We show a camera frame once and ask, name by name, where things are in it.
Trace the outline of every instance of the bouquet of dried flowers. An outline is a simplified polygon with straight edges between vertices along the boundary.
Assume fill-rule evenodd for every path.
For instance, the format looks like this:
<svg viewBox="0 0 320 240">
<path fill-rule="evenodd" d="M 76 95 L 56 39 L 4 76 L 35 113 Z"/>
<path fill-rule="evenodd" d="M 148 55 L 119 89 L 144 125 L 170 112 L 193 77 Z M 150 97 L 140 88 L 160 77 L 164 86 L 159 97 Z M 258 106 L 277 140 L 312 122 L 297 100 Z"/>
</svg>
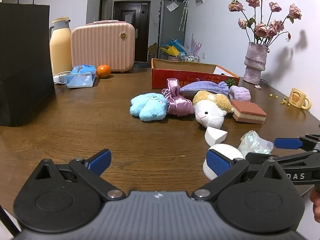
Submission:
<svg viewBox="0 0 320 240">
<path fill-rule="evenodd" d="M 249 41 L 251 41 L 251 40 L 250 40 L 250 37 L 248 34 L 248 28 L 250 28 L 254 34 L 254 37 L 253 37 L 254 43 L 262 44 L 262 45 L 266 46 L 267 48 L 276 40 L 276 38 L 278 38 L 281 34 L 284 34 L 284 33 L 288 34 L 288 38 L 286 40 L 290 41 L 290 39 L 291 39 L 290 33 L 283 32 L 284 22 L 286 19 L 289 19 L 292 23 L 294 23 L 295 19 L 301 20 L 301 16 L 302 16 L 300 9 L 297 6 L 295 6 L 294 3 L 290 6 L 289 14 L 284 18 L 283 21 L 274 20 L 274 21 L 270 22 L 272 13 L 280 12 L 282 10 L 282 8 L 277 3 L 270 2 L 269 6 L 270 6 L 271 13 L 270 13 L 268 23 L 265 24 L 262 22 L 262 3 L 263 3 L 263 0 L 261 0 L 261 4 L 260 4 L 260 0 L 246 0 L 246 2 L 248 3 L 249 6 L 254 8 L 254 16 L 251 17 L 250 19 L 248 19 L 247 16 L 245 15 L 243 5 L 238 0 L 233 0 L 229 4 L 229 11 L 243 13 L 245 20 L 239 19 L 238 24 L 241 29 L 246 30 Z M 260 23 L 256 22 L 256 8 L 257 7 L 261 7 Z"/>
</svg>

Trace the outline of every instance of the purple headband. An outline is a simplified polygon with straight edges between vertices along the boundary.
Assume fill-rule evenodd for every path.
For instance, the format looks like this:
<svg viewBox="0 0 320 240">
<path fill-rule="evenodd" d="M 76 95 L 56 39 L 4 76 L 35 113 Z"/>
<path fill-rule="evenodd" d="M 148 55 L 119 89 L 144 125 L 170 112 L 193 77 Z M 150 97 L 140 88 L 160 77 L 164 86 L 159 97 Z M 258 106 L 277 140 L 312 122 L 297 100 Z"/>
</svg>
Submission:
<svg viewBox="0 0 320 240">
<path fill-rule="evenodd" d="M 194 114 L 192 102 L 185 99 L 180 95 L 179 80 L 176 78 L 167 79 L 167 88 L 161 92 L 168 100 L 168 112 L 167 114 L 173 114 L 177 116 L 185 116 L 188 114 Z"/>
</svg>

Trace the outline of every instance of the orange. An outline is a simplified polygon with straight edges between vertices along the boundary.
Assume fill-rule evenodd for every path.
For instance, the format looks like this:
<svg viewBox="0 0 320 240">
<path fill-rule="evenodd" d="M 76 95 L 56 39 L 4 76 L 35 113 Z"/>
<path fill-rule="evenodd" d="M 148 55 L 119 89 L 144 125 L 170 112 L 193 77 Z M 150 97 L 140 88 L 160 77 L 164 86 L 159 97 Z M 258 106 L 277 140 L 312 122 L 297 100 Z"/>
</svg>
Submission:
<svg viewBox="0 0 320 240">
<path fill-rule="evenodd" d="M 106 78 L 111 75 L 111 68 L 108 65 L 100 65 L 97 68 L 97 76 L 100 78 Z"/>
</svg>

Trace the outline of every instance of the blue plush toy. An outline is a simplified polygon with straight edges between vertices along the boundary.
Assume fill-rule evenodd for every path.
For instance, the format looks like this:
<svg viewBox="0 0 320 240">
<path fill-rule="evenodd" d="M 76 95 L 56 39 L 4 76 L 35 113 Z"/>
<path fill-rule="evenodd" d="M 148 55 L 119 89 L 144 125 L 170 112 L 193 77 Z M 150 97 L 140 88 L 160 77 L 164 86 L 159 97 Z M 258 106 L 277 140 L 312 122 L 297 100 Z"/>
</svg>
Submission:
<svg viewBox="0 0 320 240">
<path fill-rule="evenodd" d="M 131 99 L 130 114 L 145 122 L 164 119 L 167 110 L 168 101 L 162 94 L 148 93 Z"/>
</svg>

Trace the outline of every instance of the dried rose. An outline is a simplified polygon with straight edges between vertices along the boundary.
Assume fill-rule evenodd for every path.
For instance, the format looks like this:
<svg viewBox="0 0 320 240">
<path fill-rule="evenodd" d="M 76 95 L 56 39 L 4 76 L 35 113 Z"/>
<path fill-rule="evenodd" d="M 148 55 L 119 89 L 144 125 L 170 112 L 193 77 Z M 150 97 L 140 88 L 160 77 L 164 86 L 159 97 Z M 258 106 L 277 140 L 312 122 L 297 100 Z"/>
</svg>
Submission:
<svg viewBox="0 0 320 240">
<path fill-rule="evenodd" d="M 243 11 L 243 5 L 239 2 L 236 2 L 236 1 L 232 1 L 230 4 L 229 4 L 229 11 L 230 12 L 240 12 L 240 11 Z"/>
<path fill-rule="evenodd" d="M 268 31 L 269 31 L 269 37 L 272 38 L 273 36 L 276 36 L 277 35 L 277 32 L 274 28 L 272 27 L 269 27 L 268 28 Z"/>
<path fill-rule="evenodd" d="M 291 34 L 290 33 L 288 33 L 288 38 L 286 40 L 287 40 L 287 42 L 289 42 L 291 40 Z"/>
<path fill-rule="evenodd" d="M 282 8 L 276 2 L 269 3 L 269 6 L 272 12 L 280 12 L 282 10 Z"/>
<path fill-rule="evenodd" d="M 289 15 L 291 19 L 299 19 L 301 20 L 301 10 L 293 3 L 289 8 Z"/>
<path fill-rule="evenodd" d="M 247 3 L 249 3 L 249 6 L 256 8 L 260 6 L 259 0 L 245 0 Z"/>
<path fill-rule="evenodd" d="M 272 21 L 270 27 L 273 28 L 277 33 L 284 30 L 284 24 L 282 21 Z"/>
<path fill-rule="evenodd" d="M 239 27 L 240 27 L 241 29 L 244 29 L 244 30 L 245 30 L 245 29 L 247 28 L 248 22 L 247 22 L 246 20 L 243 20 L 243 19 L 240 19 L 240 18 L 239 18 L 238 24 L 239 24 Z"/>
<path fill-rule="evenodd" d="M 269 31 L 263 22 L 256 25 L 256 27 L 254 28 L 254 33 L 257 36 L 262 37 L 262 38 L 266 38 L 269 36 Z"/>
</svg>

